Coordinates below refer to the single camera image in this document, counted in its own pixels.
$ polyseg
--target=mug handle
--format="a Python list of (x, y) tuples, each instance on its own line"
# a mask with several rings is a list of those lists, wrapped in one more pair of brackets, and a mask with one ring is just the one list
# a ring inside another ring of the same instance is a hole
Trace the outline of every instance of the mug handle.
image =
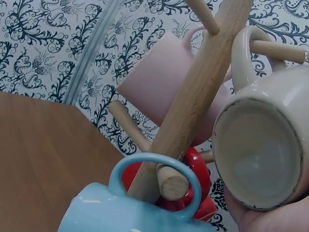
[(173, 212), (172, 214), (177, 219), (182, 221), (188, 221), (192, 219), (201, 201), (202, 197), (201, 186), (199, 185), (197, 176), (188, 166), (168, 156), (144, 152), (123, 158), (115, 165), (114, 169), (112, 170), (108, 184), (109, 192), (114, 196), (124, 197), (126, 195), (126, 191), (121, 183), (122, 172), (125, 170), (127, 166), (135, 162), (141, 162), (141, 161), (162, 163), (164, 165), (170, 166), (179, 171), (180, 173), (182, 173), (188, 179), (194, 193), (193, 200), (185, 209)]
[(190, 29), (183, 37), (182, 44), (185, 47), (186, 50), (188, 50), (190, 53), (192, 52), (192, 46), (191, 46), (191, 39), (194, 33), (196, 33), (199, 30), (205, 30), (206, 28), (202, 26), (198, 26), (196, 28)]
[[(259, 79), (252, 68), (250, 40), (272, 41), (264, 31), (256, 26), (245, 27), (235, 37), (232, 47), (232, 79), (236, 92)], [(283, 60), (271, 57), (267, 59), (273, 72), (287, 67)]]

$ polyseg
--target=pink mug handle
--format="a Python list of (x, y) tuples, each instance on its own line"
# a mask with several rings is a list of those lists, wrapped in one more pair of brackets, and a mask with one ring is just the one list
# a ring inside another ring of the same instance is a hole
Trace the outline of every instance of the pink mug handle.
[(205, 30), (205, 27), (203, 25), (198, 26), (196, 28), (190, 29), (183, 37), (183, 46), (186, 50), (191, 52), (192, 46), (191, 46), (191, 39), (194, 33), (196, 33), (199, 30)]

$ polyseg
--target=cream mug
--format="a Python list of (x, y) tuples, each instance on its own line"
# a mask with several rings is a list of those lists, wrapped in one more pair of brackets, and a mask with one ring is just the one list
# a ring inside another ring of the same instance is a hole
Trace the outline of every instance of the cream mug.
[(269, 58), (273, 73), (257, 77), (250, 40), (270, 38), (254, 26), (236, 36), (236, 94), (215, 122), (212, 150), (231, 194), (251, 209), (268, 211), (309, 190), (309, 67), (286, 68)]
[[(193, 62), (191, 38), (203, 29), (199, 26), (189, 30), (183, 40), (167, 32), (117, 88), (121, 95), (158, 126), (161, 126)], [(230, 78), (229, 69), (225, 81)], [(201, 144), (211, 137), (215, 119), (229, 98), (228, 90), (221, 86), (192, 145)]]

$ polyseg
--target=wooden peg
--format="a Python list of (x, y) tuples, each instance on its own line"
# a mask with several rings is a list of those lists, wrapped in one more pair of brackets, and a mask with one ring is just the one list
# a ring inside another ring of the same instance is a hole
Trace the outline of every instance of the wooden peg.
[(220, 31), (215, 18), (204, 0), (184, 0), (191, 10), (196, 14), (210, 35), (216, 35)]
[(303, 64), (306, 59), (304, 48), (296, 45), (275, 43), (269, 41), (251, 41), (252, 53)]
[[(118, 100), (113, 101), (108, 109), (136, 146), (142, 152), (149, 151), (151, 143), (142, 134), (122, 103)], [(160, 192), (165, 199), (171, 200), (181, 198), (188, 191), (188, 180), (181, 173), (171, 167), (162, 167), (160, 180)]]
[[(252, 4), (253, 0), (224, 0), (221, 3), (215, 20), (222, 27), (218, 34), (203, 40), (151, 145), (151, 152), (176, 159), (184, 155), (222, 84), (231, 63), (234, 38), (246, 25)], [(143, 162), (128, 196), (155, 203), (160, 196), (158, 181), (161, 182), (159, 172), (162, 170), (156, 163)]]
[(200, 155), (205, 161), (205, 163), (214, 163), (212, 150), (202, 151), (200, 152)]
[(149, 151), (151, 143), (144, 137), (122, 103), (118, 100), (113, 101), (108, 109), (136, 146), (143, 152)]

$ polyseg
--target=tabletop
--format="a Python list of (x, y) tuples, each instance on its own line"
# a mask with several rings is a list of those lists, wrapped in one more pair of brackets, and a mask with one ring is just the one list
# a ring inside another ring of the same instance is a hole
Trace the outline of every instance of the tabletop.
[(55, 232), (123, 157), (74, 106), (0, 92), (0, 231)]

